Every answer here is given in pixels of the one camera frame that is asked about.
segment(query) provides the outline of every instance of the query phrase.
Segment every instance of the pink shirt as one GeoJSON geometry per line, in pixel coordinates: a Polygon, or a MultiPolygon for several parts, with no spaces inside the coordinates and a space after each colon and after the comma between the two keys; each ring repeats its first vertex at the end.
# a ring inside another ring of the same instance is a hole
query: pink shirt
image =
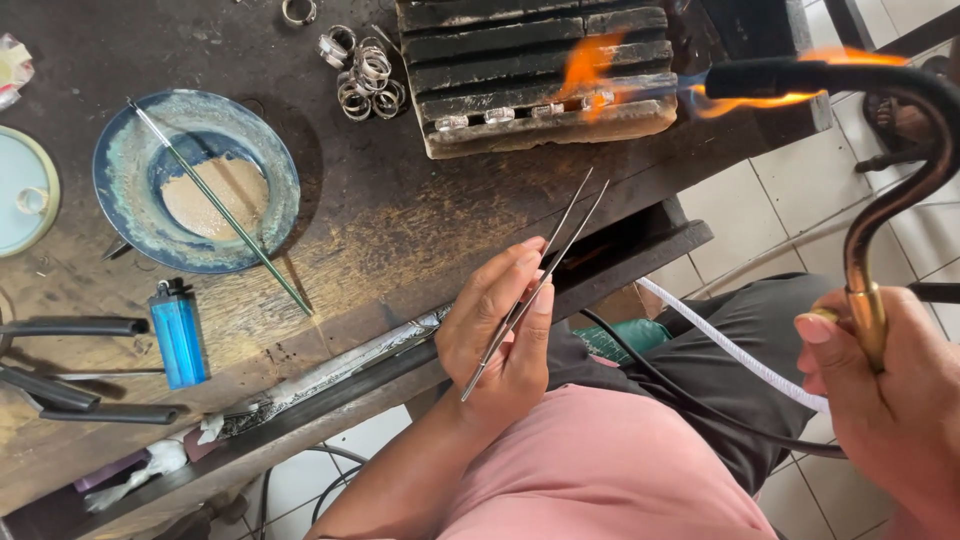
{"type": "Polygon", "coordinates": [[[669,407],[565,385],[480,454],[439,538],[776,538],[707,442],[669,407]]]}

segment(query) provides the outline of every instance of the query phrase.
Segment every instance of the blue lighter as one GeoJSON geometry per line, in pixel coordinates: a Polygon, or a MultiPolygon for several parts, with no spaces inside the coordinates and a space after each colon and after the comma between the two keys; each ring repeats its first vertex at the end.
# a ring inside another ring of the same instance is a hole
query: blue lighter
{"type": "Polygon", "coordinates": [[[187,294],[189,288],[180,278],[164,280],[156,284],[156,295],[147,301],[171,390],[206,380],[197,315],[187,294]]]}

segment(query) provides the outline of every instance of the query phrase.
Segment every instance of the small bowl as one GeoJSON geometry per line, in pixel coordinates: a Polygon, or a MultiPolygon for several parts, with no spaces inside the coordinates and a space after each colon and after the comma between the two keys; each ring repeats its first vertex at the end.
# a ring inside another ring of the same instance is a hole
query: small bowl
{"type": "MultiPolygon", "coordinates": [[[[136,101],[174,148],[196,167],[214,158],[255,164],[270,201],[250,237],[275,252],[293,229],[300,179],[290,153],[260,117],[229,99],[198,90],[168,90],[136,101]]],[[[131,107],[109,121],[93,151],[93,184],[107,219],[125,240],[157,262],[198,274],[224,274],[259,259],[242,239],[213,240],[170,215],[161,189],[185,171],[131,107]]]]}

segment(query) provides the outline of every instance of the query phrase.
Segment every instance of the curved metal pipe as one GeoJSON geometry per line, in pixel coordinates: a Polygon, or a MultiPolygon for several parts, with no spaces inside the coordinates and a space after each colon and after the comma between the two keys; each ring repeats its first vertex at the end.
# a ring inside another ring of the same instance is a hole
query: curved metal pipe
{"type": "Polygon", "coordinates": [[[879,91],[913,102],[929,119],[935,134],[934,158],[863,209],[844,241],[847,302],[857,340],[873,369],[883,371],[886,314],[871,274],[870,243],[880,226],[932,195],[960,169],[960,91],[918,69],[789,59],[720,64],[708,73],[705,87],[710,98],[766,98],[819,90],[879,91]]]}

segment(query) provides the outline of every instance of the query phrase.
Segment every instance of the white hose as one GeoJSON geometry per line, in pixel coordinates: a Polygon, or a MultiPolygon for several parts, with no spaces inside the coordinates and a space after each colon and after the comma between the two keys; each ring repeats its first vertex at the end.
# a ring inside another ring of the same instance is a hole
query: white hose
{"type": "Polygon", "coordinates": [[[636,282],[648,288],[651,292],[663,299],[664,302],[676,309],[678,313],[686,317],[686,320],[693,323],[693,326],[700,329],[700,331],[705,333],[707,337],[716,342],[721,349],[736,358],[736,361],[746,366],[747,369],[754,372],[755,375],[765,380],[774,388],[777,388],[783,394],[786,394],[786,396],[791,400],[799,403],[800,405],[812,408],[818,412],[824,412],[826,414],[830,413],[826,398],[807,394],[802,388],[800,388],[800,386],[797,386],[793,382],[790,382],[780,375],[777,375],[777,373],[775,373],[773,370],[757,361],[756,358],[750,356],[746,351],[737,347],[736,344],[730,341],[726,335],[720,333],[719,330],[712,327],[710,323],[705,321],[703,317],[697,315],[693,309],[690,309],[684,303],[674,298],[673,295],[663,290],[659,285],[646,278],[640,278],[639,280],[636,280],[636,282]]]}

